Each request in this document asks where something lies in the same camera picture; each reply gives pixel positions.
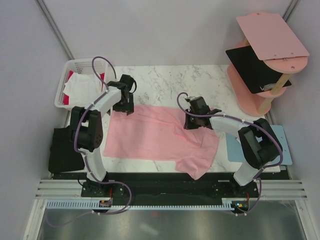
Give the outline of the pink t shirt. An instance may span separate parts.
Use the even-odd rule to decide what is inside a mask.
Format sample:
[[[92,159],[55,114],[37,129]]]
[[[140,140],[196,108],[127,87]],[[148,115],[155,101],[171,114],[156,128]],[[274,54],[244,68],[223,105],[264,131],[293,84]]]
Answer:
[[[175,162],[178,172],[194,180],[213,164],[219,137],[208,128],[184,129],[185,114],[177,108],[138,105],[126,115],[111,114],[105,157]]]

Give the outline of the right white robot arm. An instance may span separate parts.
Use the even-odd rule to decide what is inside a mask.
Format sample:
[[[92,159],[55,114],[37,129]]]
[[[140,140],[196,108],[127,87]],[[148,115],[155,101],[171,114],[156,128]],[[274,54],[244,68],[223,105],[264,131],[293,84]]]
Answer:
[[[256,180],[266,169],[283,162],[283,147],[271,125],[264,118],[252,122],[230,116],[220,109],[210,109],[202,96],[186,97],[189,108],[185,109],[186,130],[207,128],[224,132],[240,142],[245,161],[233,174],[229,191],[235,197],[247,191],[247,185]]]

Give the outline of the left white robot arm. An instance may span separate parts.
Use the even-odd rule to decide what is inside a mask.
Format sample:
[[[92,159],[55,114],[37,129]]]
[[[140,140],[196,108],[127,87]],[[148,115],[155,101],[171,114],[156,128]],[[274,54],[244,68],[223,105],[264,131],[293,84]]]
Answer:
[[[111,111],[130,115],[134,112],[133,92],[137,82],[123,74],[120,81],[110,81],[106,90],[85,107],[75,106],[71,110],[69,134],[75,152],[82,156],[86,179],[82,183],[81,196],[87,198],[106,197],[112,187],[108,183],[100,146],[103,141],[102,118]]]

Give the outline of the black t shirt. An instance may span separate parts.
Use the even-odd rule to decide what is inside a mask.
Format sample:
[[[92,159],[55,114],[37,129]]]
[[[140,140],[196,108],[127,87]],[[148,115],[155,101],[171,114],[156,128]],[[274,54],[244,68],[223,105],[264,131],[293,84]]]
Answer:
[[[52,174],[80,171],[85,167],[81,154],[74,150],[69,128],[55,128],[53,131],[48,162],[48,171]]]

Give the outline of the light blue mat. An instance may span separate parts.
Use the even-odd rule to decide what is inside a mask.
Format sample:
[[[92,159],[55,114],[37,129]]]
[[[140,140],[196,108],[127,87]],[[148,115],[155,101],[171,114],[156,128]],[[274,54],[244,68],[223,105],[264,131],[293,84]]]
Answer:
[[[271,128],[282,146],[283,161],[281,164],[285,166],[291,166],[293,164],[293,161],[284,128],[281,125],[271,125]],[[228,133],[225,134],[225,138],[228,160],[235,163],[245,162],[246,159],[244,157],[240,141],[235,136]]]

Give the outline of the pink tiered shelf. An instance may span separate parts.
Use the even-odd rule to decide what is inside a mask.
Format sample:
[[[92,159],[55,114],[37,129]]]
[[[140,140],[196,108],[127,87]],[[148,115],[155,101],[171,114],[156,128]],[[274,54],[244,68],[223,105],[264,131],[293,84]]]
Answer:
[[[282,76],[272,89],[253,94],[230,62],[227,75],[240,109],[254,117],[265,115],[272,101],[281,96],[290,77],[301,72],[308,63],[309,52],[278,13],[253,12],[236,18],[244,40],[235,48],[251,46],[257,58]]]

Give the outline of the white plastic basket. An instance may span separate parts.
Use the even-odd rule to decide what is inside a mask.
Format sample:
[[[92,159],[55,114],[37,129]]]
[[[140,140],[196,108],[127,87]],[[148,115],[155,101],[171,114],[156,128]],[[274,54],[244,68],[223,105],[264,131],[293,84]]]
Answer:
[[[73,107],[87,107],[102,93],[109,92],[106,83],[115,80],[109,63],[101,58],[69,60],[65,63],[54,105],[71,110]]]

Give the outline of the black board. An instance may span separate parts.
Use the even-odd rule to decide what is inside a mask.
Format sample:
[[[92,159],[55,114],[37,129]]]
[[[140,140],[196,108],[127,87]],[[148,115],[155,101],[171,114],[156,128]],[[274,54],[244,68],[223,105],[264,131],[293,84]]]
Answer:
[[[271,90],[283,75],[259,60],[251,46],[228,49],[225,53],[252,94]]]

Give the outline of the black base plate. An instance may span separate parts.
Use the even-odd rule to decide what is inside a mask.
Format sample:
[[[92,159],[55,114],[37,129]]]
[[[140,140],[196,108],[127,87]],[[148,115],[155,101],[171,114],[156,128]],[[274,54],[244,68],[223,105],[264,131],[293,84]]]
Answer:
[[[255,182],[238,186],[232,173],[206,173],[198,180],[186,173],[108,173],[110,185],[87,183],[84,173],[58,173],[53,179],[75,180],[83,197],[111,197],[118,206],[208,206],[259,195]]]

